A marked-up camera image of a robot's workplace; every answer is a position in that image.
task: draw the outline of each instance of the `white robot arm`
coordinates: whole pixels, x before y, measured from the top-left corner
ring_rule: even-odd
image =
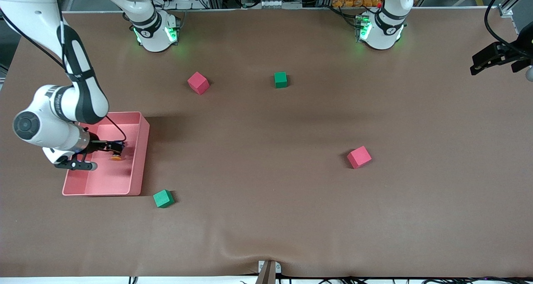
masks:
[[[137,40],[150,52],[160,52],[177,43],[179,19],[156,10],[151,0],[111,0],[133,24]]]
[[[108,100],[76,31],[63,22],[57,0],[0,0],[4,18],[14,30],[47,47],[62,59],[70,86],[44,85],[32,103],[13,121],[13,130],[24,141],[42,147],[59,168],[92,170],[85,162],[97,150],[120,154],[122,142],[101,141],[75,122],[94,124],[108,112]]]
[[[385,50],[392,47],[400,39],[403,21],[411,11],[414,0],[383,0],[377,11],[366,11],[368,17],[360,39],[370,47]]]

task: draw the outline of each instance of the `cube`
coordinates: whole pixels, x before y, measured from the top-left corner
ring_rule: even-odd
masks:
[[[348,154],[348,160],[350,160],[350,163],[354,168],[358,168],[368,161],[371,161],[372,157],[370,157],[370,154],[368,154],[367,149],[365,146],[362,146],[358,149],[354,149],[350,154]]]
[[[207,79],[205,79],[205,77],[198,72],[194,73],[194,75],[192,75],[187,82],[192,90],[199,95],[203,94],[209,88],[209,82]]]
[[[170,191],[163,189],[162,191],[154,194],[154,201],[156,201],[156,206],[158,206],[158,208],[167,208],[174,203],[174,198],[172,197]]]
[[[276,88],[287,87],[287,74],[285,72],[274,73],[274,84]]]

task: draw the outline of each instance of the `table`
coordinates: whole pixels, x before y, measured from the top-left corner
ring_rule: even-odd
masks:
[[[483,12],[413,10],[386,51],[326,10],[192,12],[157,54],[120,14],[66,15],[111,111],[151,125],[142,193],[61,195],[65,171],[11,122],[68,79],[22,41],[0,92],[0,276],[247,274],[261,259],[297,277],[533,276],[533,87],[510,66],[470,76],[494,41]],[[374,159],[353,170],[362,145]],[[156,208],[162,189],[177,204]]]

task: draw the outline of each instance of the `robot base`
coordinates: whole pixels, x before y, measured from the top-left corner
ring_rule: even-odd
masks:
[[[142,45],[150,52],[161,52],[171,45],[177,45],[179,28],[181,27],[179,18],[163,10],[158,10],[157,12],[161,15],[162,23],[152,37],[143,37],[134,29],[139,45]]]
[[[403,26],[392,35],[388,35],[374,21],[375,13],[371,11],[366,11],[362,15],[356,16],[356,25],[361,26],[361,28],[356,28],[356,40],[365,42],[369,47],[376,50],[386,50],[392,47],[400,39]]]

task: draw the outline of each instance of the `pink bin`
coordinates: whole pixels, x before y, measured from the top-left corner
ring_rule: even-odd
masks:
[[[95,152],[86,161],[98,164],[96,170],[69,170],[63,195],[140,195],[144,160],[150,125],[140,112],[109,112],[108,116],[126,134],[126,147],[121,161],[112,161],[110,152]],[[122,133],[108,120],[94,125],[81,123],[101,140],[121,140]]]

